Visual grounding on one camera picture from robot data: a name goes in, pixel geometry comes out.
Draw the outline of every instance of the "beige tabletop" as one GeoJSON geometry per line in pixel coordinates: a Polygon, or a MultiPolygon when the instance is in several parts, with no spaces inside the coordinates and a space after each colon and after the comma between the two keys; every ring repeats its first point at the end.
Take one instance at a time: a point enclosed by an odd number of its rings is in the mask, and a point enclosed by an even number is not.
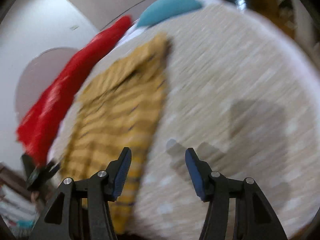
{"type": "MultiPolygon", "coordinates": [[[[104,57],[80,90],[159,31],[171,37],[167,103],[131,232],[150,239],[199,238],[208,203],[196,196],[190,181],[187,147],[226,177],[253,177],[287,236],[318,210],[319,81],[292,41],[250,14],[215,4],[160,23],[104,57]]],[[[51,149],[56,158],[80,107],[73,104],[63,122],[51,149]]],[[[229,222],[227,239],[232,232],[229,222]]]]}

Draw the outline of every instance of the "plaid yellow fabric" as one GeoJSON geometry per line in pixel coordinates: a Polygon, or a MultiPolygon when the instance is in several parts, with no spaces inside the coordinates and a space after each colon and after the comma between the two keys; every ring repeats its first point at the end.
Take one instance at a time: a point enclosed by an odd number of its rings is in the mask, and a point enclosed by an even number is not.
{"type": "Polygon", "coordinates": [[[116,233],[122,234],[137,194],[143,163],[166,97],[167,36],[157,34],[95,77],[78,100],[82,108],[61,163],[61,175],[86,179],[130,147],[132,163],[122,195],[110,204],[116,233]]]}

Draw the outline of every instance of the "gray round object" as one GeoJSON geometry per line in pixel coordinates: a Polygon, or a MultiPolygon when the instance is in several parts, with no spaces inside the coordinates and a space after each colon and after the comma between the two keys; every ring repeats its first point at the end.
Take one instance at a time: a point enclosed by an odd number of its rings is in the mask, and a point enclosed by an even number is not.
{"type": "Polygon", "coordinates": [[[248,184],[253,184],[254,183],[254,179],[253,178],[246,178],[245,182],[248,184]]]}
{"type": "Polygon", "coordinates": [[[70,184],[72,182],[72,179],[71,178],[66,178],[64,179],[63,183],[64,184],[70,184]]]}
{"type": "Polygon", "coordinates": [[[98,172],[99,177],[104,177],[104,176],[106,176],[106,174],[107,174],[106,171],[99,171],[98,172]]]}
{"type": "Polygon", "coordinates": [[[220,173],[218,171],[211,172],[211,176],[214,178],[220,177],[220,173]]]}

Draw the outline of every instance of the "striped cloth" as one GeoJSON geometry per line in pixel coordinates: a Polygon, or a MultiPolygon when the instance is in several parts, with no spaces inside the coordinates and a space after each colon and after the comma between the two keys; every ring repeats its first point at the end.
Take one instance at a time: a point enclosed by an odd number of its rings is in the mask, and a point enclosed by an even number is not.
{"type": "Polygon", "coordinates": [[[116,233],[122,234],[137,194],[143,163],[166,98],[166,34],[157,34],[96,76],[78,100],[82,108],[61,164],[62,177],[87,179],[130,147],[132,163],[122,195],[110,203],[116,233]]]}

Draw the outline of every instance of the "teal object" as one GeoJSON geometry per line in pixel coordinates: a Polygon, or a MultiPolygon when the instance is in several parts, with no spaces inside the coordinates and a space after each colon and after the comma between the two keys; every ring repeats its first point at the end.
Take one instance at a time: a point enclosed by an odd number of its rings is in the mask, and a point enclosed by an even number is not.
{"type": "Polygon", "coordinates": [[[202,8],[197,0],[158,0],[140,16],[137,27],[153,26],[173,16],[202,8]]]}

